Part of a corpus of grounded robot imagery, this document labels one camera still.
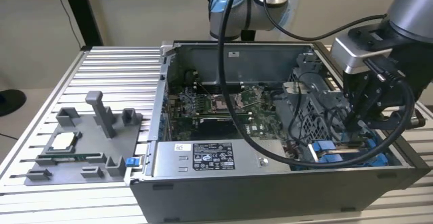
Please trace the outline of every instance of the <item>blue latch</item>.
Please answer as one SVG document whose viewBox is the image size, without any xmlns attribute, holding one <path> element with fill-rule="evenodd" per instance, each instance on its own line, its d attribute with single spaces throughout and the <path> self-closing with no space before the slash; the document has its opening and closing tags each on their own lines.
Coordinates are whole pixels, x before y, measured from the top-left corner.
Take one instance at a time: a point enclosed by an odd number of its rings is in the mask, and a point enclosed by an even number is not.
<svg viewBox="0 0 433 224">
<path fill-rule="evenodd" d="M 125 166 L 127 167 L 139 167 L 140 166 L 140 159 L 129 157 L 125 161 Z"/>
<path fill-rule="evenodd" d="M 372 139 L 367 140 L 367 144 L 370 148 L 375 147 L 375 141 Z M 383 153 L 379 153 L 375 158 L 372 158 L 368 162 L 364 163 L 364 165 L 368 165 L 371 167 L 382 167 L 387 166 L 387 158 Z"/>
<path fill-rule="evenodd" d="M 335 150 L 335 144 L 331 140 L 316 140 L 312 143 L 312 149 L 315 152 Z M 319 158 L 318 162 L 339 162 L 342 161 L 342 157 L 339 154 L 324 155 Z"/>
</svg>

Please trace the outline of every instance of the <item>ventilation grille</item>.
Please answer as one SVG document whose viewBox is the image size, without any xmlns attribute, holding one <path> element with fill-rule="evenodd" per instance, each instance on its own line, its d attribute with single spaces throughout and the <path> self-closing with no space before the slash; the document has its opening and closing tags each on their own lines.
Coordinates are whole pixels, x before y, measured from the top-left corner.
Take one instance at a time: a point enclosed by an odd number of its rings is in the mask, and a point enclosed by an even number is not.
<svg viewBox="0 0 433 224">
<path fill-rule="evenodd" d="M 302 122 L 300 138 L 306 143 L 311 143 L 311 141 L 315 139 L 327 139 L 330 136 L 323 118 L 316 117 L 314 114 L 316 114 L 316 111 L 311 101 L 308 100 L 299 111 L 299 118 Z"/>
</svg>

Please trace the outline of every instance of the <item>power supply label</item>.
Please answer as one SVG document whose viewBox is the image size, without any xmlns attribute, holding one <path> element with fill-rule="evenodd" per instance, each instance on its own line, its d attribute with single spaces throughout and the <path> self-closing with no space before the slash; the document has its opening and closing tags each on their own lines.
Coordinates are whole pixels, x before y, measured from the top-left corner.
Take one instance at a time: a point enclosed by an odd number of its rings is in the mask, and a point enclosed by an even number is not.
<svg viewBox="0 0 433 224">
<path fill-rule="evenodd" d="M 192 145 L 192 168 L 195 171 L 235 169 L 231 143 Z"/>
</svg>

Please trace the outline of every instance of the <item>aluminum extrusion table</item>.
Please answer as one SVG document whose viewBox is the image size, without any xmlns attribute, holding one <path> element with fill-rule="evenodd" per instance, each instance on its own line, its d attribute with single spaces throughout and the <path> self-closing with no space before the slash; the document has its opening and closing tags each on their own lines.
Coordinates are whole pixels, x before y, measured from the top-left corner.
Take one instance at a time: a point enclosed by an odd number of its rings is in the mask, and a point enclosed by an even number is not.
<svg viewBox="0 0 433 224">
<path fill-rule="evenodd" d="M 57 123 L 56 112 L 73 106 L 90 113 L 89 90 L 104 93 L 113 112 L 133 107 L 143 114 L 135 154 L 145 153 L 148 122 L 159 79 L 159 47 L 93 47 L 80 52 L 46 102 L 0 165 L 0 223 L 145 223 L 132 192 L 123 182 L 24 186 Z M 403 137 L 433 167 L 433 114 L 417 108 L 426 126 Z M 235 223 L 433 223 L 433 173 L 410 188 L 387 192 L 362 212 L 295 216 Z"/>
</svg>

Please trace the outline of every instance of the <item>circuit board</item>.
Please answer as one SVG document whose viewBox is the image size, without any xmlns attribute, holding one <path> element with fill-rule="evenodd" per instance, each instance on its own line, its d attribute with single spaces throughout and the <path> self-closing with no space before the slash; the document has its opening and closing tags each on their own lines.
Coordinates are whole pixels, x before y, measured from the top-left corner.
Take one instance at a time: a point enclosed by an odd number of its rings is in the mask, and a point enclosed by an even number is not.
<svg viewBox="0 0 433 224">
<path fill-rule="evenodd" d="M 239 93 L 229 94 L 229 99 L 251 137 L 286 138 L 268 91 L 261 86 L 243 86 Z M 169 104 L 172 140 L 241 138 L 232 124 L 221 94 L 199 94 L 193 88 L 184 87 L 180 93 L 169 96 Z"/>
</svg>

